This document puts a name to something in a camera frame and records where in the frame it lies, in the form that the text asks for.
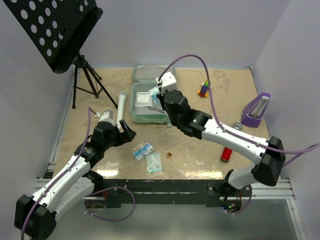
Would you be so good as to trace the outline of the black handled scissors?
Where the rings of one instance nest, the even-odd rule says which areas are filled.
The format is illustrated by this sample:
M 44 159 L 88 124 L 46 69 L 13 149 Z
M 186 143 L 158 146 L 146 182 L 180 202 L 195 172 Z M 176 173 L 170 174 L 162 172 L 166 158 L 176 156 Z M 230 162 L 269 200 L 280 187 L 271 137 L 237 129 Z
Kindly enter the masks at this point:
M 148 106 L 147 108 L 151 111 L 157 111 L 158 113 L 161 113 L 161 114 L 165 113 L 162 109 L 159 109 L 157 107 Z

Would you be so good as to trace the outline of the large blue mask packet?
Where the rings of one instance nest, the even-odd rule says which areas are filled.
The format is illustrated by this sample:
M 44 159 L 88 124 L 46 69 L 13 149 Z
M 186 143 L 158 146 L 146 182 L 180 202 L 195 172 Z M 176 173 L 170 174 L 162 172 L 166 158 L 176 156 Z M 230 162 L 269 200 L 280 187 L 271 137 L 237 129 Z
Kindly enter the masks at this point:
M 155 87 L 149 89 L 148 92 L 149 92 L 149 94 L 151 96 L 152 107 L 159 108 L 159 109 L 163 110 L 161 102 L 160 102 L 160 100 L 158 98 L 158 94 L 160 93 L 159 88 L 155 86 Z

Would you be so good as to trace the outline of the green dotted plaster packet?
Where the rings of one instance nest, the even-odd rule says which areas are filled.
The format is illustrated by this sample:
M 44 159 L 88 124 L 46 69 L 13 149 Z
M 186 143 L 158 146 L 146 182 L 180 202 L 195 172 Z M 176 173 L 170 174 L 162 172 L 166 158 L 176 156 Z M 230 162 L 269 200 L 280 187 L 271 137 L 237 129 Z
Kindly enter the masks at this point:
M 146 156 L 147 170 L 149 173 L 161 172 L 162 163 L 159 153 L 152 153 Z

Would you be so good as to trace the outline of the mint green medicine case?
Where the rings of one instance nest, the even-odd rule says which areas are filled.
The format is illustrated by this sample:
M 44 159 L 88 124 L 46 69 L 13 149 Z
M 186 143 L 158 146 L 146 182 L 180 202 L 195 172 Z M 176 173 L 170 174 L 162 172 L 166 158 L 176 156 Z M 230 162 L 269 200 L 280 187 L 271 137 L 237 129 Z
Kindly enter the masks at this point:
M 160 76 L 165 65 L 138 65 L 132 72 L 135 83 L 131 87 L 130 114 L 135 123 L 140 124 L 168 124 L 168 115 L 161 109 L 151 110 L 153 106 L 136 106 L 137 93 L 148 92 L 157 86 L 156 78 Z

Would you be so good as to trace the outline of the blue white swab packet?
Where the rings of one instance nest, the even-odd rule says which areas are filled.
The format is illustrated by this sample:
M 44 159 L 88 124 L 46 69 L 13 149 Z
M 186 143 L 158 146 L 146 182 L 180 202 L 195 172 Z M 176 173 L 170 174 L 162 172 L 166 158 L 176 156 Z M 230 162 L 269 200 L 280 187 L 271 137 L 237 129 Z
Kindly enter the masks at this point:
M 137 161 L 140 161 L 154 150 L 155 148 L 149 142 L 144 142 L 133 150 L 132 155 Z

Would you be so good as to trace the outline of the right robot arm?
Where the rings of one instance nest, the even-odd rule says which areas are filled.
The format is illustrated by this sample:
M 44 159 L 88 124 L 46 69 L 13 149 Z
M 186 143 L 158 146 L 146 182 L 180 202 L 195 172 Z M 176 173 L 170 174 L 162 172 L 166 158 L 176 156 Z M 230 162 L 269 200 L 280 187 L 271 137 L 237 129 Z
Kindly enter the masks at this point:
M 223 192 L 235 196 L 243 187 L 254 183 L 276 186 L 286 157 L 282 141 L 277 137 L 265 139 L 218 124 L 208 113 L 190 107 L 178 90 L 158 95 L 171 124 L 189 137 L 227 147 L 249 159 L 252 164 L 230 170 L 223 183 Z

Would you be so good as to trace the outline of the clear gauze packet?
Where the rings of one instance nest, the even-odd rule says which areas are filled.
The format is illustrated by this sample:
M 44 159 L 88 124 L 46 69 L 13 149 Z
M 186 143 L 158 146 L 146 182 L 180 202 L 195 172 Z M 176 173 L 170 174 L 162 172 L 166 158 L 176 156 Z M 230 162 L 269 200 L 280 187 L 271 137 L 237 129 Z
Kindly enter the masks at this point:
M 149 92 L 138 91 L 136 93 L 136 99 L 135 99 L 134 105 L 137 108 L 152 107 L 153 106 L 152 96 L 150 95 Z

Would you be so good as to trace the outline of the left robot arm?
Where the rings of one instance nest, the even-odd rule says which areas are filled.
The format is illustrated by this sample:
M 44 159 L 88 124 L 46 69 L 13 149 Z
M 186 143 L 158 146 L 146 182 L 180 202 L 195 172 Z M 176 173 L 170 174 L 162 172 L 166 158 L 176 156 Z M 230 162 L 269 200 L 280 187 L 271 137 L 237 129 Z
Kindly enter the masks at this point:
M 21 239 L 28 235 L 34 240 L 46 240 L 73 205 L 88 195 L 103 192 L 103 177 L 92 168 L 109 148 L 129 143 L 136 136 L 124 120 L 120 125 L 123 131 L 100 121 L 54 178 L 31 196 L 24 194 L 17 200 L 14 226 L 21 230 Z

